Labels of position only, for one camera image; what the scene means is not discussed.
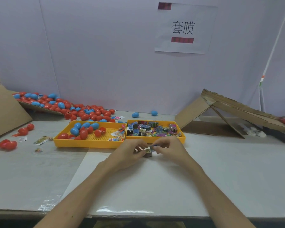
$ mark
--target hand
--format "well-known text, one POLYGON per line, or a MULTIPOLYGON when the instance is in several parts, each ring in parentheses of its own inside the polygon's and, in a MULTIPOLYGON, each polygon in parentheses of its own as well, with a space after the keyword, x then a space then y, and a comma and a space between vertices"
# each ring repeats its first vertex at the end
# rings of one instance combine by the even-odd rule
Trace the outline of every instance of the hand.
POLYGON ((156 145, 153 146, 156 153, 163 154, 172 162, 180 166, 184 165, 188 160, 192 160, 192 157, 188 154, 185 147, 175 136, 160 138, 152 145, 156 145))
POLYGON ((147 147, 147 143, 142 139, 126 139, 104 160, 104 164, 113 172, 128 168, 146 154, 142 149, 147 147))

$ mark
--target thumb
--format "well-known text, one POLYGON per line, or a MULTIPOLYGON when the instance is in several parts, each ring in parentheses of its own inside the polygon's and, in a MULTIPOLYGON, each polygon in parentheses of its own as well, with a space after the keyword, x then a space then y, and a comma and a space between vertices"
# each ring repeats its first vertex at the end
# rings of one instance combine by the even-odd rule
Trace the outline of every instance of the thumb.
POLYGON ((140 152, 138 152, 137 154, 135 154, 135 156, 137 157, 137 159, 142 158, 147 152, 145 150, 142 150, 140 152))
POLYGON ((153 146, 153 150, 155 150, 156 153, 162 153, 162 154, 165 153, 165 149, 162 148, 161 146, 153 146))

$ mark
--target chinese character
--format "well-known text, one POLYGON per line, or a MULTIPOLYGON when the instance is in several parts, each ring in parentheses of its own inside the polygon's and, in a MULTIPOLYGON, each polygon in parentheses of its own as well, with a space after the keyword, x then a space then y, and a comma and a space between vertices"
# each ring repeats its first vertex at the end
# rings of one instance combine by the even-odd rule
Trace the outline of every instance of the chinese character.
POLYGON ((183 33, 185 33, 185 34, 188 34, 188 33, 193 34, 193 26, 194 26, 194 24, 195 23, 193 23, 193 22, 185 22, 185 27, 184 27, 183 33))
POLYGON ((175 24, 171 27, 171 28, 173 28, 174 27, 174 29, 172 29, 172 31, 174 31, 173 33, 179 33, 180 34, 180 32, 182 31, 180 28, 182 27, 182 22, 175 22, 175 24))

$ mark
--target forearm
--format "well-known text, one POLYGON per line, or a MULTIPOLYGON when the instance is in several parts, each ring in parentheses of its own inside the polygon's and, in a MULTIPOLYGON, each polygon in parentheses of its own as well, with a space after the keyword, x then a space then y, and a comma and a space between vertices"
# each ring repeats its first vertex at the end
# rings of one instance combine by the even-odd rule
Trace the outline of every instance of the forearm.
POLYGON ((99 163, 90 176, 54 207, 35 228, 78 227, 110 175, 111 171, 103 163, 99 163))
POLYGON ((255 228, 245 215, 209 179, 196 161, 189 159, 184 167, 194 181, 217 228, 255 228))

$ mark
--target folded cardboard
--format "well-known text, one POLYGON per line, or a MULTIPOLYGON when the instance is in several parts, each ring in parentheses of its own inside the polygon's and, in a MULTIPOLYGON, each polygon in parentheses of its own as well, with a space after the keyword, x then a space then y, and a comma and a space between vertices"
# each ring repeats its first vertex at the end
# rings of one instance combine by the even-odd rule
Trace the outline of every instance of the folded cardboard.
POLYGON ((175 121, 183 132, 244 138, 243 135, 217 111, 217 108, 253 124, 285 132, 285 125, 278 121, 279 117, 252 109, 242 103, 206 89, 202 91, 197 100, 193 101, 175 116, 175 121), (212 108, 228 126, 222 124, 218 125, 213 122, 194 121, 194 119, 210 108, 212 108))
MULTIPOLYGON (((12 90, 10 90, 9 92, 10 92, 11 94, 18 93, 18 92, 16 92, 16 91, 12 91, 12 90)), ((56 115, 64 116, 62 113, 57 112, 57 111, 54 111, 54 110, 51 110, 51 109, 46 109, 46 108, 43 108, 43 107, 40 107, 40 106, 31 105, 31 104, 29 104, 29 103, 22 102, 22 101, 19 101, 19 103, 20 103, 20 105, 21 105, 24 109, 31 109, 31 110, 35 110, 35 111, 40 111, 40 112, 45 112, 45 113, 50 113, 50 114, 56 114, 56 115)))
POLYGON ((10 92, 0 84, 0 135, 5 134, 32 118, 10 92))

